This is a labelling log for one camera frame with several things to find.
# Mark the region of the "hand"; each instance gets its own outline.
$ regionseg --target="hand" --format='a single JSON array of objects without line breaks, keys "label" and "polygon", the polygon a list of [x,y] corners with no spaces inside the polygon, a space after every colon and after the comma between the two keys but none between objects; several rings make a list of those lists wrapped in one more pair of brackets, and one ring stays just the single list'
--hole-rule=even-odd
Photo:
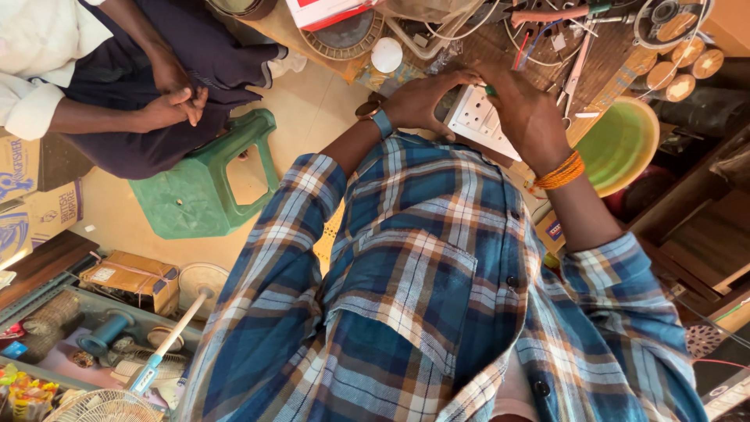
[{"label": "hand", "polygon": [[165,128],[187,120],[185,103],[191,103],[195,108],[202,110],[206,105],[209,91],[201,86],[198,87],[198,98],[191,100],[191,90],[184,88],[171,94],[162,95],[148,103],[142,110],[135,111],[136,124],[133,131],[147,133],[155,129]]},{"label": "hand", "polygon": [[497,96],[488,99],[518,155],[537,176],[555,170],[572,151],[553,96],[504,65],[477,63],[474,68],[497,91]]},{"label": "hand", "polygon": [[428,129],[456,140],[453,131],[435,119],[435,107],[454,86],[479,82],[479,75],[469,70],[411,80],[397,89],[380,108],[393,128]]},{"label": "hand", "polygon": [[[198,98],[197,92],[193,96],[193,84],[174,53],[164,49],[155,49],[148,57],[154,69],[154,82],[159,93],[168,95],[183,89],[189,89],[190,97],[188,98]],[[184,101],[179,104],[179,107],[187,114],[190,124],[195,126],[198,124],[201,116],[203,116],[205,105],[205,101],[203,101],[200,107],[191,101]]]}]

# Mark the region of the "power socket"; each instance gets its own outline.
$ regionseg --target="power socket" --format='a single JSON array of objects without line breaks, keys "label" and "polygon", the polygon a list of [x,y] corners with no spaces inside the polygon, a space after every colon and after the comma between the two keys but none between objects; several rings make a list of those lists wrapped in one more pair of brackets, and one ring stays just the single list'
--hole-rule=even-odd
[{"label": "power socket", "polygon": [[503,133],[497,110],[487,99],[483,86],[462,86],[458,99],[448,112],[444,123],[456,134],[507,155],[515,161],[521,161],[521,157]]}]

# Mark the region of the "green plastic bowl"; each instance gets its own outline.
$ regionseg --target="green plastic bowl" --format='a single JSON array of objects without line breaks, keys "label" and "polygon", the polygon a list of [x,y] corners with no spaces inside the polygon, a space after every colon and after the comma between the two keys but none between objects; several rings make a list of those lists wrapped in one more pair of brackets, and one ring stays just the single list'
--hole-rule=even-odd
[{"label": "green plastic bowl", "polygon": [[658,126],[647,104],[618,97],[576,144],[599,197],[626,187],[646,169],[659,146]]}]

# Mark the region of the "green plastic stool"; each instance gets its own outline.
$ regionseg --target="green plastic stool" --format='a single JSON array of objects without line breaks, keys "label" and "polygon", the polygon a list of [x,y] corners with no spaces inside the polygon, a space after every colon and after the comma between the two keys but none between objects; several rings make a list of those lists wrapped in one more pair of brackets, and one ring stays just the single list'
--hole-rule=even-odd
[{"label": "green plastic stool", "polygon": [[[154,233],[167,240],[226,236],[253,218],[278,189],[269,134],[274,115],[252,110],[230,123],[230,130],[187,154],[168,171],[144,180],[129,180]],[[227,164],[257,146],[268,191],[250,205],[238,205],[227,177]]]}]

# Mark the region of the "dark blue trousers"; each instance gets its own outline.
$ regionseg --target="dark blue trousers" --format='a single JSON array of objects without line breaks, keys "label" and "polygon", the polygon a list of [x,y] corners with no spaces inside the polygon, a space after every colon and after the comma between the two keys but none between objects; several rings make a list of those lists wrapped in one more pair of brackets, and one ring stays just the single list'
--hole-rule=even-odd
[{"label": "dark blue trousers", "polygon": [[[245,87],[271,88],[268,60],[286,47],[243,47],[203,7],[203,2],[134,0],[172,45],[196,86],[208,87],[208,102],[197,127],[181,122],[147,134],[109,132],[64,137],[103,170],[123,179],[146,179],[169,170],[191,150],[215,139],[234,107],[261,99]],[[151,63],[138,44],[106,14],[85,5],[114,36],[76,62],[65,95],[85,104],[139,110],[159,97]]]}]

